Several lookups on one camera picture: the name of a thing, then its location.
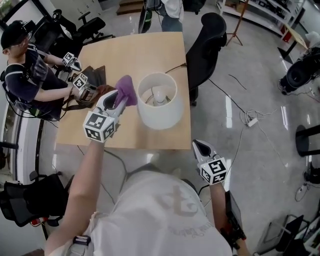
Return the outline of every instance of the tiled floor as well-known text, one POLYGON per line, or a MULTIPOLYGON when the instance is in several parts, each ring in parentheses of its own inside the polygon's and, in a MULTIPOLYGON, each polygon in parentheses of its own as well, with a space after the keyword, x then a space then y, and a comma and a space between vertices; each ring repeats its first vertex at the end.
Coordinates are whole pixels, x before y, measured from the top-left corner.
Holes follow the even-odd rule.
MULTIPOLYGON (((212 6, 204 6, 199 15, 185 13, 183 37, 186 51, 202 28, 201 16, 216 11, 212 6)), ((104 17, 107 23, 106 34, 112 33, 118 37, 137 33, 138 14, 115 16, 112 13, 112 10, 107 11, 104 17)), ((238 18, 228 15, 224 18, 227 31, 232 32, 238 18)), ((149 32, 159 31, 161 26, 158 17, 153 15, 149 32)), ((276 110, 259 121, 267 136, 258 125, 245 127, 240 121, 239 109, 210 81, 199 87, 197 106, 191 109, 191 132, 192 139, 212 143, 219 154, 231 163, 243 130, 227 185, 241 209, 247 244, 254 252, 263 230, 271 220, 290 213, 297 216, 304 214, 307 220, 314 217, 320 190, 312 187, 301 202, 295 202, 296 190, 302 185, 302 174, 307 168, 307 158, 300 157, 295 148, 295 131, 300 124, 306 127, 318 125, 320 114, 319 103, 307 95, 284 96, 278 90, 277 81, 286 72, 277 49, 281 44, 279 37, 246 21, 241 23, 238 36, 243 46, 233 40, 228 47, 221 49, 211 79, 246 111, 253 109, 271 113, 276 110), (229 74, 235 76, 246 90, 229 74)), ((311 86, 315 92, 318 91, 316 83, 311 86)), ((305 92, 309 87, 307 85, 306 89, 301 88, 296 92, 305 92)), ((83 156, 76 146, 55 145, 56 131, 52 124, 45 124, 40 170, 44 173, 54 172, 53 163, 58 171, 64 173, 67 182, 76 172, 83 156)), ((318 138, 314 136, 311 140, 310 147, 316 147, 318 138)), ((156 153, 147 150, 110 151, 123 158, 129 172, 148 162, 156 153)), ((195 171, 196 161, 191 151, 159 153, 162 169, 181 168, 183 178, 193 182, 197 189, 205 184, 195 171)), ((317 166, 317 157, 313 157, 313 160, 317 166)), ((102 182, 114 198, 117 197, 123 176, 121 163, 105 154, 102 182)), ((209 190, 204 190, 201 198, 206 204, 209 201, 209 190)), ((101 189, 99 209, 109 211, 111 207, 110 198, 101 189)), ((206 209, 210 214, 211 206, 208 205, 206 209)))

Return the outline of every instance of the wooden table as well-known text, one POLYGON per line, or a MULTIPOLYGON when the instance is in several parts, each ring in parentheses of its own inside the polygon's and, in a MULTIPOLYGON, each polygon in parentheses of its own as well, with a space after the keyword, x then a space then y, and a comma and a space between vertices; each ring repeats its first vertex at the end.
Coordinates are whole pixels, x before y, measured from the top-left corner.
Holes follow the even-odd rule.
POLYGON ((278 47, 279 52, 282 56, 282 58, 289 62, 290 64, 293 64, 293 61, 291 60, 289 54, 290 52, 293 50, 293 48, 297 45, 297 43, 299 43, 302 47, 304 47, 306 50, 308 49, 305 40, 302 38, 301 35, 299 35, 295 30, 293 30, 290 26, 288 26, 288 24, 285 24, 285 29, 286 32, 284 33, 283 37, 284 38, 286 36, 287 33, 290 33, 294 39, 294 42, 290 45, 288 50, 283 50, 281 48, 278 47))
MULTIPOLYGON (((145 33, 116 37, 86 45, 79 55, 82 68, 105 65, 106 82, 115 86, 124 75, 130 75, 137 89, 139 82, 153 72, 166 72, 186 62, 181 32, 145 33)), ((110 148, 170 149, 191 148, 190 104, 187 69, 169 73, 183 97, 184 113, 172 128, 153 130, 142 123, 137 106, 126 107, 120 116, 120 127, 105 143, 110 148)), ((68 111, 59 122, 57 144, 87 146, 83 123, 88 108, 68 111)))

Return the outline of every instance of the person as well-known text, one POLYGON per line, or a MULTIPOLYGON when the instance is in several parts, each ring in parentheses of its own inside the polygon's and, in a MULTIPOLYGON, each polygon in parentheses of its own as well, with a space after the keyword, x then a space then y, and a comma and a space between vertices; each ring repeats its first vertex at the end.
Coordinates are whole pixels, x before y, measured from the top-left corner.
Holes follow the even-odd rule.
POLYGON ((6 87, 24 103, 59 120, 64 97, 74 95, 76 89, 57 78, 47 65, 63 66, 63 60, 29 44, 31 34, 24 30, 23 24, 21 20, 12 22, 3 31, 1 46, 8 58, 6 71, 10 65, 20 64, 30 71, 30 77, 21 76, 21 72, 6 73, 6 87))
MULTIPOLYGON (((107 215, 96 212, 103 154, 104 144, 91 141, 73 178, 62 223, 46 242, 46 256, 232 256, 218 232, 230 230, 221 183, 210 186, 213 224, 190 185, 147 164, 130 175, 107 215), (78 241, 90 241, 85 253, 81 246, 72 248, 78 241)), ((250 255, 244 241, 238 245, 239 255, 250 255)))
POLYGON ((320 35, 312 31, 305 35, 304 41, 308 50, 290 67, 291 69, 294 68, 291 73, 293 76, 291 81, 293 80, 296 84, 292 84, 293 82, 290 84, 287 74, 278 81, 278 88, 283 95, 294 92, 299 87, 308 83, 310 79, 313 80, 319 76, 318 55, 320 54, 320 35))

